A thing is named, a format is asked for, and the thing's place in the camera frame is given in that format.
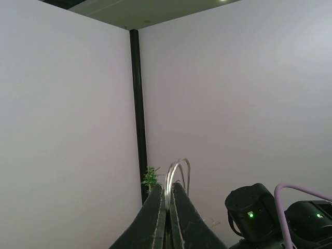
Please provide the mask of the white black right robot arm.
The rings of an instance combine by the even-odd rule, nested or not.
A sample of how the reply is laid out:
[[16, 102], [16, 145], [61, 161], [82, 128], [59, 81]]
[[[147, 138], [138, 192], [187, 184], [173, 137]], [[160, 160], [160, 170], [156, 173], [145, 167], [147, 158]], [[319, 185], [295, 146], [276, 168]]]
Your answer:
[[[287, 209], [284, 188], [317, 197]], [[296, 186], [278, 184], [271, 193], [256, 183], [233, 190], [225, 200], [229, 226], [241, 240], [233, 248], [331, 248], [331, 197]]]

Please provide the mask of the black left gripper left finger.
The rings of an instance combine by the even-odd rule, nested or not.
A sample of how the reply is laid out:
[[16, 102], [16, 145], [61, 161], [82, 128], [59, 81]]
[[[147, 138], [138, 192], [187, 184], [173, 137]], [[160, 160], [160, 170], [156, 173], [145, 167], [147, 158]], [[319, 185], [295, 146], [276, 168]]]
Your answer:
[[165, 219], [164, 189], [158, 184], [148, 195], [132, 224], [110, 249], [163, 248]]

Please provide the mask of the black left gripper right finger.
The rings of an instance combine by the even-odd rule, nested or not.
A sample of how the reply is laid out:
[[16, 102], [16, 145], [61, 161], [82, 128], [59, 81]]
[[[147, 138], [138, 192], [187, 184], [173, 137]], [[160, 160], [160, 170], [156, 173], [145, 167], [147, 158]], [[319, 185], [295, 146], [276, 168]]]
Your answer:
[[170, 226], [173, 248], [226, 248], [226, 245], [200, 217], [180, 183], [174, 183], [172, 187]]

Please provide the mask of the small green christmas tree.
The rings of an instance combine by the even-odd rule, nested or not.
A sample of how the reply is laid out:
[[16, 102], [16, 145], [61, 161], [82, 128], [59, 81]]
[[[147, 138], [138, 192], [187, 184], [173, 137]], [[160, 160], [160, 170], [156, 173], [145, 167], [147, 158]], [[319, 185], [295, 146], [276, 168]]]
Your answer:
[[159, 176], [160, 174], [157, 173], [157, 171], [160, 168], [154, 168], [149, 167], [147, 169], [146, 174], [143, 177], [143, 180], [141, 181], [141, 184], [145, 187], [147, 187], [147, 194], [149, 195], [152, 191], [152, 189], [159, 184]]

